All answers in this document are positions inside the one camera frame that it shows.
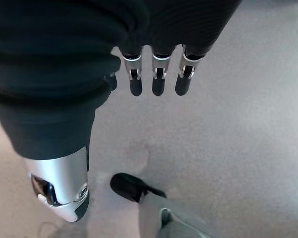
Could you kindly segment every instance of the floor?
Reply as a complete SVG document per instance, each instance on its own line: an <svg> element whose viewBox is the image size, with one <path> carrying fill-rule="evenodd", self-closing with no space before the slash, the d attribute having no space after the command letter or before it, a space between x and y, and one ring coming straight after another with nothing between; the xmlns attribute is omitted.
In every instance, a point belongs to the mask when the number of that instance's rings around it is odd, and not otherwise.
<svg viewBox="0 0 298 238"><path fill-rule="evenodd" d="M109 188L116 172L196 210L217 238L298 238L298 0L245 0L184 97L174 92L180 55L161 97L148 47L140 97L122 65L96 112L92 200L78 223L39 204L0 127L0 238L139 238L137 204Z"/></svg>

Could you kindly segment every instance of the silver metal part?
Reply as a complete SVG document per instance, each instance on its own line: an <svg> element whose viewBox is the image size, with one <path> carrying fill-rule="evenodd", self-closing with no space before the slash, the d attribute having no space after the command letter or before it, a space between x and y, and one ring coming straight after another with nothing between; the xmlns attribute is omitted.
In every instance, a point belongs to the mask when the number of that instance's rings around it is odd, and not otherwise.
<svg viewBox="0 0 298 238"><path fill-rule="evenodd" d="M182 54L181 61L180 61L180 71L179 71L180 78L184 77L185 68L188 66L191 66L192 69L191 69L191 73L189 75L189 79L191 79L194 75L194 70L200 63L201 59L202 58L197 59L197 60L188 59L185 55L185 47L183 47L183 54Z"/></svg>
<svg viewBox="0 0 298 238"><path fill-rule="evenodd" d="M139 202L139 228L142 238L157 237L160 229L171 222L181 223L196 233L198 238L211 238L205 222L179 204L151 192Z"/></svg>
<svg viewBox="0 0 298 238"><path fill-rule="evenodd" d="M137 72L137 80L140 80L142 72L142 56L140 55L137 59L128 59L124 57L124 61L129 79L134 79L132 70L135 70Z"/></svg>
<svg viewBox="0 0 298 238"><path fill-rule="evenodd" d="M171 59L171 56L166 58L158 58L154 54L152 55L152 69L153 69L154 78L157 78L157 69L162 68L163 69L162 79L165 79L165 76L169 68L170 59Z"/></svg>
<svg viewBox="0 0 298 238"><path fill-rule="evenodd" d="M38 194L38 199L63 219L69 222L76 221L75 210L85 201L89 192L86 147L61 158L50 160L24 158L24 160L33 176L53 186L59 205L50 205L44 194Z"/></svg>

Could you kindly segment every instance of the robotic hand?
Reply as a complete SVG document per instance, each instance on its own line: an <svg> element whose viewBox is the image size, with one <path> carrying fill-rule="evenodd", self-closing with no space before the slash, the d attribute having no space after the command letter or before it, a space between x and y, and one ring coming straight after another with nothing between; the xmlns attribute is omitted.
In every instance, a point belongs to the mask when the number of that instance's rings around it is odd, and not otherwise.
<svg viewBox="0 0 298 238"><path fill-rule="evenodd" d="M34 193L69 222L87 211L95 109L117 86L118 46L130 90L142 92L142 48L152 47L161 95L183 45L178 95L241 0L0 0L0 121L25 159Z"/></svg>

